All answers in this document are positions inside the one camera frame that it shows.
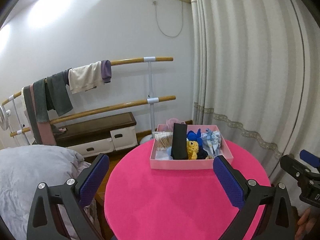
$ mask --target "wooden bar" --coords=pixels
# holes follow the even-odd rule
[[[173,61],[173,57],[156,57],[156,61]],[[143,57],[110,61],[111,66],[131,64],[131,63],[142,63],[142,62],[144,62]],[[21,96],[21,91],[18,93],[15,93],[13,97],[17,98],[19,96]],[[9,99],[6,99],[5,101],[2,102],[2,105],[4,106],[9,102],[10,102]]]
[[[164,101],[170,101],[170,100],[175,100],[176,97],[175,96],[165,96],[165,97],[160,97],[159,98],[159,102],[164,102]],[[118,105],[113,105],[113,106],[106,106],[106,107],[102,107],[102,108],[97,108],[94,110],[89,110],[89,111],[85,111],[85,112],[81,112],[78,114],[71,114],[68,116],[64,116],[64,117],[60,117],[57,119],[53,119],[50,121],[50,124],[56,124],[56,123],[60,123],[60,122],[66,122],[66,121],[70,121],[70,120],[74,120],[74,119],[78,119],[81,117],[86,117],[89,115],[93,115],[93,114],[101,114],[104,112],[109,112],[109,111],[113,111],[113,110],[118,110],[118,109],[123,109],[123,108],[128,108],[128,107],[132,107],[132,106],[142,106],[142,105],[147,105],[148,101],[145,100],[139,100],[139,101],[134,101],[134,102],[130,102],[130,103],[123,103],[123,104],[118,104]],[[22,129],[22,133],[26,133],[29,132],[30,128],[26,127]],[[17,136],[17,132],[12,132],[10,133],[11,137]]]

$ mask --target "metal screw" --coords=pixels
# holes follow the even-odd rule
[[[282,182],[279,183],[279,188],[285,189],[285,184],[283,184]]]
[[[250,186],[257,185],[257,182],[254,179],[249,179],[248,183],[249,183]]]
[[[44,187],[45,187],[45,184],[44,184],[43,182],[38,185],[38,188],[39,188],[39,189],[42,189],[42,188],[44,188]]]
[[[74,184],[74,182],[75,182],[74,179],[68,179],[68,180],[67,180],[67,184],[68,184],[68,185],[72,185],[72,184]]]

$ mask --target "cream garment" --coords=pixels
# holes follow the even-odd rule
[[[101,76],[101,61],[83,67],[72,68],[69,70],[68,77],[72,94],[104,85]]]
[[[28,111],[27,111],[27,107],[26,107],[26,102],[24,101],[23,90],[24,90],[24,87],[21,89],[21,101],[22,101],[23,113],[24,113],[24,115],[26,116],[26,118],[28,120],[30,131],[31,131],[31,133],[33,135],[33,131],[32,131],[32,128],[31,128],[30,119],[29,119],[29,115],[28,115]]]

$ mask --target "blue gripper pad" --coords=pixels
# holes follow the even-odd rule
[[[79,191],[79,205],[84,208],[89,206],[109,169],[109,157],[103,155],[100,161],[95,165],[87,177],[85,183],[82,185]]]
[[[320,159],[306,150],[302,150],[300,152],[300,159],[310,164],[314,168],[320,167]]]
[[[241,209],[244,206],[244,192],[231,172],[219,157],[213,160],[213,171],[226,192],[231,204]]]

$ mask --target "purple garment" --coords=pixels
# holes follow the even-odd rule
[[[70,84],[69,84],[69,70],[70,69],[71,68],[69,68],[68,70],[65,70],[63,72],[63,81],[64,81],[65,85],[68,85],[68,86],[70,86]]]
[[[111,62],[109,60],[101,61],[101,76],[104,83],[111,82]]]

